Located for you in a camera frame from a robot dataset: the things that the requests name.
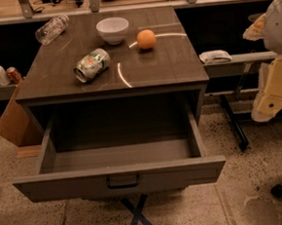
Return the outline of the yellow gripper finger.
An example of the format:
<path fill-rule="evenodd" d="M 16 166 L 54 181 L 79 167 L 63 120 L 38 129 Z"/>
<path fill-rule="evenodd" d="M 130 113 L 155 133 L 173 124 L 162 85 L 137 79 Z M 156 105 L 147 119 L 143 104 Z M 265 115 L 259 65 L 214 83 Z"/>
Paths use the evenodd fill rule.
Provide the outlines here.
<path fill-rule="evenodd" d="M 258 90 L 251 115 L 256 122 L 265 123 L 282 109 L 282 55 L 261 65 Z"/>
<path fill-rule="evenodd" d="M 258 41 L 264 38 L 264 20 L 266 14 L 252 16 L 251 25 L 245 30 L 242 37 L 246 40 Z"/>

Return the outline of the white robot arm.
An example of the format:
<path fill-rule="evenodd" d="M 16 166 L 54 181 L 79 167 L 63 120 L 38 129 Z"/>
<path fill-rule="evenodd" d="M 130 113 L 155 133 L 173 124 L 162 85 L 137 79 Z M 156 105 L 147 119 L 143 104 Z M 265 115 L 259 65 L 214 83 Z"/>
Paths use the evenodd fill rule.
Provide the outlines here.
<path fill-rule="evenodd" d="M 246 29 L 243 38 L 263 39 L 265 48 L 278 54 L 260 69 L 259 92 L 251 112 L 253 120 L 265 123 L 282 109 L 282 0 L 273 0 L 266 12 Z"/>

